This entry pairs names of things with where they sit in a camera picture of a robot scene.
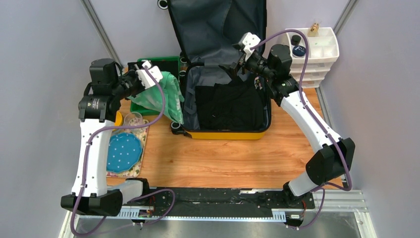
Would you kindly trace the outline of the frosted gold pump bottle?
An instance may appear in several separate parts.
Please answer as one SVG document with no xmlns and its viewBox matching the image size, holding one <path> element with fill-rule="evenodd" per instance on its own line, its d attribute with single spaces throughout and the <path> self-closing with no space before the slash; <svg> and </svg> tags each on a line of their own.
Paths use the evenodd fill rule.
<svg viewBox="0 0 420 238">
<path fill-rule="evenodd" d="M 317 37 L 319 35 L 319 23 L 315 22 L 311 25 L 311 27 L 307 30 L 307 36 L 308 37 Z"/>
</svg>

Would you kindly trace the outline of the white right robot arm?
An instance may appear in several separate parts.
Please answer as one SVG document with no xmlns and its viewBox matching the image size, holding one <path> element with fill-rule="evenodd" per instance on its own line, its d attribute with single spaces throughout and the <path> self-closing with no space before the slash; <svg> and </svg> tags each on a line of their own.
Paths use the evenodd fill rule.
<svg viewBox="0 0 420 238">
<path fill-rule="evenodd" d="M 234 78 L 238 72 L 248 70 L 262 77 L 269 97 L 295 121 L 314 151 L 305 171 L 283 186 L 283 203 L 294 208 L 302 202 L 303 195 L 349 174 L 355 143 L 331 129 L 314 110 L 290 73 L 292 58 L 288 46 L 274 45 L 268 58 L 248 45 L 234 44 L 233 47 L 240 56 L 237 62 L 225 69 L 227 74 Z"/>
</svg>

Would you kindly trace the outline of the blue round cream jar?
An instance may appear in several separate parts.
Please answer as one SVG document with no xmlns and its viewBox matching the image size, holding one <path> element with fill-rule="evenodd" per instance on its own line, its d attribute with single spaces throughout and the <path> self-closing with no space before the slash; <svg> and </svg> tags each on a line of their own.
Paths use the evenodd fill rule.
<svg viewBox="0 0 420 238">
<path fill-rule="evenodd" d="M 304 46 L 296 45 L 292 49 L 292 55 L 296 58 L 304 58 L 307 54 L 307 49 Z"/>
</svg>

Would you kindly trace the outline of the black garment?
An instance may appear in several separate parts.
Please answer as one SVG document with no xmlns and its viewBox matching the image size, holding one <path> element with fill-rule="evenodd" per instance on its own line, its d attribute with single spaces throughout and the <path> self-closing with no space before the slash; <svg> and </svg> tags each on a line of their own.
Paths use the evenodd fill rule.
<svg viewBox="0 0 420 238">
<path fill-rule="evenodd" d="M 138 67 L 141 66 L 141 62 L 129 62 L 128 63 L 128 69 L 136 69 L 135 65 L 138 65 Z M 173 76 L 178 78 L 178 62 L 173 60 L 151 60 L 151 64 L 153 66 L 157 66 L 162 72 L 167 71 L 170 72 Z"/>
<path fill-rule="evenodd" d="M 264 125 L 265 93 L 253 82 L 196 86 L 195 92 L 201 129 L 252 131 Z"/>
</svg>

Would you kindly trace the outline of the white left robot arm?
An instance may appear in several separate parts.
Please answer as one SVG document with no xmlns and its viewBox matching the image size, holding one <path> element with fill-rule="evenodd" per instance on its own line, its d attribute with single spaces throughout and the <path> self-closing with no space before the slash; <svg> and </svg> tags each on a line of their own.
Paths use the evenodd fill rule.
<svg viewBox="0 0 420 238">
<path fill-rule="evenodd" d="M 144 206 L 152 197 L 140 179 L 128 179 L 114 187 L 106 183 L 108 144 L 120 101 L 144 89 L 134 73 L 119 75 L 120 71 L 120 65 L 113 59 L 93 61 L 89 67 L 91 82 L 78 104 L 81 128 L 78 169 L 71 192 L 60 200 L 63 209 L 78 215 L 117 216 L 129 200 Z"/>
</svg>

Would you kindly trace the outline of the small black jar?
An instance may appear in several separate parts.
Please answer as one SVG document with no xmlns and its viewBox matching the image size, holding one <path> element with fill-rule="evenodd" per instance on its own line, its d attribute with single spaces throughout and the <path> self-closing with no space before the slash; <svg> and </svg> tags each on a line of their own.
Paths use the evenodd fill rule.
<svg viewBox="0 0 420 238">
<path fill-rule="evenodd" d="M 300 42 L 301 42 L 301 36 L 300 35 L 293 35 L 292 37 L 291 37 L 291 45 L 293 45 L 293 46 L 298 46 L 299 44 L 300 44 Z"/>
</svg>

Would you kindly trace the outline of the yellow Pikachu hard-shell suitcase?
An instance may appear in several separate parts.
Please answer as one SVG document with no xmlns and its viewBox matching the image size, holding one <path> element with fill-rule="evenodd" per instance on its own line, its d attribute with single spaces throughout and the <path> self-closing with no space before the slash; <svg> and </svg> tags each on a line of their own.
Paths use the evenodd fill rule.
<svg viewBox="0 0 420 238">
<path fill-rule="evenodd" d="M 222 64 L 231 64 L 240 53 L 233 47 L 245 33 L 266 34 L 264 0 L 169 0 L 167 10 L 179 43 L 179 80 L 184 102 L 183 123 L 172 122 L 171 132 L 193 139 L 256 140 L 271 124 L 271 100 L 262 91 L 262 124 L 255 129 L 211 129 L 203 126 L 196 107 L 196 91 L 231 84 Z"/>
</svg>

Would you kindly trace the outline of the green garment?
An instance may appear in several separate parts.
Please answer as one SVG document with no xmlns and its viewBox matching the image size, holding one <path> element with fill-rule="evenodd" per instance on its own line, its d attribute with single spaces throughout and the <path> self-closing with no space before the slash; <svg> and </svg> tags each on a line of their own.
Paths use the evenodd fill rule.
<svg viewBox="0 0 420 238">
<path fill-rule="evenodd" d="M 163 78 L 159 84 L 162 88 L 165 97 L 164 115 L 171 121 L 179 124 L 184 123 L 181 103 L 184 102 L 178 79 L 168 71 L 162 71 Z M 162 96 L 159 89 L 153 86 L 146 91 L 141 92 L 136 97 L 128 97 L 132 103 L 142 106 L 149 110 L 161 112 L 162 109 Z"/>
</svg>

